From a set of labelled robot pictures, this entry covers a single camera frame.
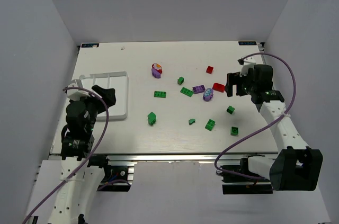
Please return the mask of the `red curved lego brick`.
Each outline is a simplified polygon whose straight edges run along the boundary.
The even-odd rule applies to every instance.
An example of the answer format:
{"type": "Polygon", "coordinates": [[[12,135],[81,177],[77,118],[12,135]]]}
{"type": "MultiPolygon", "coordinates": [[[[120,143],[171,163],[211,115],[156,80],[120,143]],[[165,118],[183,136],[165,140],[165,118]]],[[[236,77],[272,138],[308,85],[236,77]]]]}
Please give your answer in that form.
{"type": "Polygon", "coordinates": [[[214,83],[212,89],[213,89],[214,91],[218,91],[218,92],[223,93],[224,90],[225,90],[225,86],[224,86],[223,84],[214,83]]]}

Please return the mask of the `small red lego brick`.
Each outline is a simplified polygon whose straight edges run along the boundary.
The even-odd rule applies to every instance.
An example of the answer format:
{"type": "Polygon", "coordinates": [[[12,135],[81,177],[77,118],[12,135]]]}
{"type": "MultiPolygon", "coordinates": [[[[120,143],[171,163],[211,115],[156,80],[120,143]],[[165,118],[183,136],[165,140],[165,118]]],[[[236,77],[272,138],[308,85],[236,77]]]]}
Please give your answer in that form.
{"type": "Polygon", "coordinates": [[[208,66],[206,69],[206,73],[211,74],[213,72],[213,67],[208,66]]]}

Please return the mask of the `green curved lego brick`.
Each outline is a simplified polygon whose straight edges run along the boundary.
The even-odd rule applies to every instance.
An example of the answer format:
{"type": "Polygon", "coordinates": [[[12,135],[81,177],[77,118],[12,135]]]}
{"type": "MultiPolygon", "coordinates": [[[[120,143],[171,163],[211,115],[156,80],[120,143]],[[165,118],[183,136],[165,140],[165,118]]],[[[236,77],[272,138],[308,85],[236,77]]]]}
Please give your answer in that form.
{"type": "Polygon", "coordinates": [[[156,122],[156,114],[154,112],[150,112],[148,115],[147,115],[147,120],[148,120],[148,124],[150,126],[153,126],[156,122]]]}

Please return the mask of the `purple red flower lego figure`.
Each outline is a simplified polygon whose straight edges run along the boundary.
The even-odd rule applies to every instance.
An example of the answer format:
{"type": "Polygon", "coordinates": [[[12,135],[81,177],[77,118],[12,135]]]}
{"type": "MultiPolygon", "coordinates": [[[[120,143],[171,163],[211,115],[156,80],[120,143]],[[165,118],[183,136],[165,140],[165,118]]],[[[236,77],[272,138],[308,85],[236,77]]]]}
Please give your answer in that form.
{"type": "Polygon", "coordinates": [[[151,67],[151,73],[152,73],[153,77],[155,77],[155,78],[161,78],[161,74],[162,74],[162,66],[159,65],[158,63],[152,64],[152,67],[151,67]]]}

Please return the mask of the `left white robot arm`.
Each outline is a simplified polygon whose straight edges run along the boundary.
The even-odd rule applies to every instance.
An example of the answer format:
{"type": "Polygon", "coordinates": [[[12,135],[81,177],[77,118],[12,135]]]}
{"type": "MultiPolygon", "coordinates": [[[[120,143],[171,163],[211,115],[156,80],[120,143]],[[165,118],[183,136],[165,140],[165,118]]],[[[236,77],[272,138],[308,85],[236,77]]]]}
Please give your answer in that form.
{"type": "Polygon", "coordinates": [[[115,89],[94,85],[86,91],[73,83],[67,96],[66,125],[61,133],[62,186],[48,223],[86,223],[107,166],[105,158],[92,158],[98,147],[92,133],[97,115],[108,115],[108,108],[115,105],[115,89]]]}

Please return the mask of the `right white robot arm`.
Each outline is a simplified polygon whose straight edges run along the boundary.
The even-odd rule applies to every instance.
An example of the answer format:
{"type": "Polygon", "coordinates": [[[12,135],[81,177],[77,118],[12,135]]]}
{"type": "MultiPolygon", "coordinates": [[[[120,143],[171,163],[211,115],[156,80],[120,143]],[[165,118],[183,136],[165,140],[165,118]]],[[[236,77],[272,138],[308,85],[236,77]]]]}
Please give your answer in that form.
{"type": "Polygon", "coordinates": [[[273,89],[273,68],[269,65],[244,66],[247,72],[229,73],[227,96],[250,95],[260,115],[270,127],[278,156],[249,156],[240,162],[239,171],[254,179],[263,177],[276,191],[313,191],[320,175],[323,156],[303,140],[286,113],[284,98],[273,89]]]}

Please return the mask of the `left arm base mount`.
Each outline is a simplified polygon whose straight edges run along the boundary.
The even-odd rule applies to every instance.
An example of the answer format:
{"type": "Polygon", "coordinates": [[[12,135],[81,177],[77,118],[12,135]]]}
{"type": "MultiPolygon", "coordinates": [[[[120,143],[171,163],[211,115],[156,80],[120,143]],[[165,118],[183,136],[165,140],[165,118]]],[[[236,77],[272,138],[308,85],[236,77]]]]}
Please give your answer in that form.
{"type": "Polygon", "coordinates": [[[132,181],[128,179],[129,166],[110,160],[105,155],[90,158],[88,166],[97,166],[104,171],[104,177],[98,186],[99,192],[128,192],[132,181]]]}

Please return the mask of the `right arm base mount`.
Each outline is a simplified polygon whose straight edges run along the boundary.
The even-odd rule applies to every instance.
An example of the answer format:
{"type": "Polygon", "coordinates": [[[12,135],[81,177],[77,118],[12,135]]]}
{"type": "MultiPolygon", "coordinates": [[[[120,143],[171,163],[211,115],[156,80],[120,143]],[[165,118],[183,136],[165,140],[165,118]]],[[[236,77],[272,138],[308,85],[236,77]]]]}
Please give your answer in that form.
{"type": "MultiPolygon", "coordinates": [[[[222,169],[248,176],[258,176],[248,170],[248,159],[241,158],[237,165],[221,165],[222,169]]],[[[272,194],[273,189],[269,180],[255,180],[235,174],[216,170],[216,174],[222,178],[223,195],[254,195],[272,194]]]]}

